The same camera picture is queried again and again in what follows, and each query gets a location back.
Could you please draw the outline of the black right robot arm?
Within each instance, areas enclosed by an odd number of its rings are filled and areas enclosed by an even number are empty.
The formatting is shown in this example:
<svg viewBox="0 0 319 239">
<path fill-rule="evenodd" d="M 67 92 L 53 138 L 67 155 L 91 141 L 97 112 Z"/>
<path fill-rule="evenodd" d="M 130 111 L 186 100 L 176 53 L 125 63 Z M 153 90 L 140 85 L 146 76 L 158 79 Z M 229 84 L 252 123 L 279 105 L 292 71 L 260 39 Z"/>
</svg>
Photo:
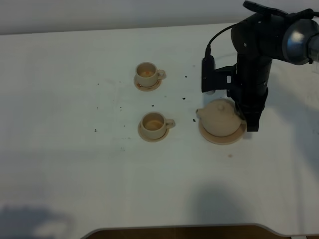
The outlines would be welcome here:
<svg viewBox="0 0 319 239">
<path fill-rule="evenodd" d="M 310 8 L 286 13 L 248 0 L 243 6 L 254 14 L 231 30 L 237 51 L 234 82 L 240 91 L 231 97 L 247 130 L 258 131 L 272 61 L 304 65 L 319 60 L 319 25 L 313 20 L 319 14 Z"/>
</svg>

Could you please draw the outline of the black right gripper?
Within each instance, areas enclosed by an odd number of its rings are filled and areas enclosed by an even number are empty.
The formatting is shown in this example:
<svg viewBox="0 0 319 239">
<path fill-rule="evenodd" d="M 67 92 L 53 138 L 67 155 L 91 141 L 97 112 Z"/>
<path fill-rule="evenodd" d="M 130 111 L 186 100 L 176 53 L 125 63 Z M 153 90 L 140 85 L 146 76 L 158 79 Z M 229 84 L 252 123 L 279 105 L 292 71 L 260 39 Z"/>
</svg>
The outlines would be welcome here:
<svg viewBox="0 0 319 239">
<path fill-rule="evenodd" d="M 267 86 L 248 89 L 243 86 L 227 90 L 227 96 L 235 103 L 235 109 L 242 120 L 246 121 L 248 132 L 259 130 L 259 120 L 268 96 Z"/>
</svg>

